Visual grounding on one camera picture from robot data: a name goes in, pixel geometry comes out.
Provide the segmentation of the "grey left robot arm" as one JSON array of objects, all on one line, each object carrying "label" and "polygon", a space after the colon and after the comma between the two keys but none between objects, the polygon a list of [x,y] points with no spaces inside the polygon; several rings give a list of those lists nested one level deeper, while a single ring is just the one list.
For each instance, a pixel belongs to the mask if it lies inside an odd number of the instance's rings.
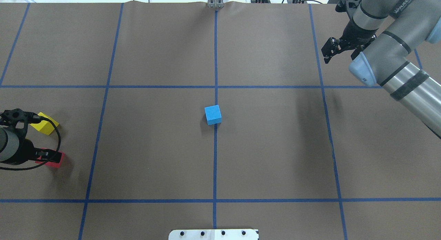
[{"label": "grey left robot arm", "polygon": [[21,165],[29,160],[41,164],[46,160],[50,165],[59,166],[65,158],[65,153],[47,148],[36,148],[26,138],[19,138],[18,133],[5,128],[0,134],[0,161],[7,165]]}]

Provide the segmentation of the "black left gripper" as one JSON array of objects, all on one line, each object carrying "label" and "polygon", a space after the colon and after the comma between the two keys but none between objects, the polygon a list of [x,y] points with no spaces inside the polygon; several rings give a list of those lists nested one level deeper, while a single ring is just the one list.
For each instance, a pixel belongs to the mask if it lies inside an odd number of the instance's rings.
[{"label": "black left gripper", "polygon": [[27,130],[10,131],[11,165],[23,164],[34,156],[34,160],[40,163],[47,160],[49,163],[61,163],[63,153],[60,151],[47,148],[35,148],[35,152],[33,143],[26,139],[27,133]]}]

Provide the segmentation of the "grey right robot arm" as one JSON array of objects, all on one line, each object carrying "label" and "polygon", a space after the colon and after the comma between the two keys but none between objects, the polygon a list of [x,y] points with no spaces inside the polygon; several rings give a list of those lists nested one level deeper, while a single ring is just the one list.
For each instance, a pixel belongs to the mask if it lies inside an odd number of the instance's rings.
[{"label": "grey right robot arm", "polygon": [[440,84],[407,56],[424,41],[440,41],[441,0],[340,0],[349,18],[338,39],[321,52],[331,58],[352,51],[349,71],[366,86],[379,85],[440,137]]}]

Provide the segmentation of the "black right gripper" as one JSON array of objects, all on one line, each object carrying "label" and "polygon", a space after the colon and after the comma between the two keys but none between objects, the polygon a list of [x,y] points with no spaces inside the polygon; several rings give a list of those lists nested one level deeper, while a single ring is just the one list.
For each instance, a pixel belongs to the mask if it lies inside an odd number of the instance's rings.
[{"label": "black right gripper", "polygon": [[351,54],[351,59],[354,60],[359,53],[365,49],[364,46],[369,44],[376,31],[377,29],[366,30],[359,27],[354,20],[351,19],[339,39],[330,37],[321,48],[325,64],[328,64],[335,55],[347,50],[354,50]]}]

